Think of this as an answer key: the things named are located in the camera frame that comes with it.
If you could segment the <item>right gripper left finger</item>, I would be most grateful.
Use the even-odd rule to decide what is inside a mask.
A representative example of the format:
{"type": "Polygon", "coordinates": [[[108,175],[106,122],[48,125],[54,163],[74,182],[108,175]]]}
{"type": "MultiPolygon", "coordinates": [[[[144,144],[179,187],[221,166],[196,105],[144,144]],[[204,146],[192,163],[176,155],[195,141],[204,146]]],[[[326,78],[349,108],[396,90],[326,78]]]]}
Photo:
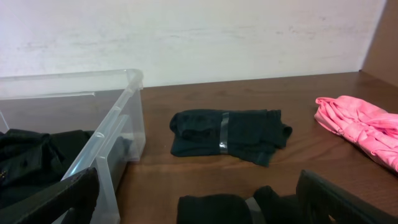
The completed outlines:
{"type": "Polygon", "coordinates": [[[98,172],[87,168],[1,210],[1,224],[89,223],[100,191],[98,172]]]}

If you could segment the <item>black garment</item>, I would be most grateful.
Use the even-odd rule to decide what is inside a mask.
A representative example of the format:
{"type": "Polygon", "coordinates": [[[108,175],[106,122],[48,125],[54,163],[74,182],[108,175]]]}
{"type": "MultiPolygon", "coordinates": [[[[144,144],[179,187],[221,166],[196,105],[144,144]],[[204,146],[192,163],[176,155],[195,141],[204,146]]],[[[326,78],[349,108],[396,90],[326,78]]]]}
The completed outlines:
{"type": "Polygon", "coordinates": [[[93,131],[1,133],[1,208],[59,182],[93,131]]]}

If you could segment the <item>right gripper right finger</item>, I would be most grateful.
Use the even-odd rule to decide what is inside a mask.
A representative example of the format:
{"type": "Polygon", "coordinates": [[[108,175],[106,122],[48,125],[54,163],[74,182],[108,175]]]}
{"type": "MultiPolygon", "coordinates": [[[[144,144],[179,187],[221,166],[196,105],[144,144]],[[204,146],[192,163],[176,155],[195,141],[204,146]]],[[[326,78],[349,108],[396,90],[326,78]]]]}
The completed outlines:
{"type": "Polygon", "coordinates": [[[397,217],[310,170],[301,171],[296,196],[307,223],[397,224],[397,217]]]}

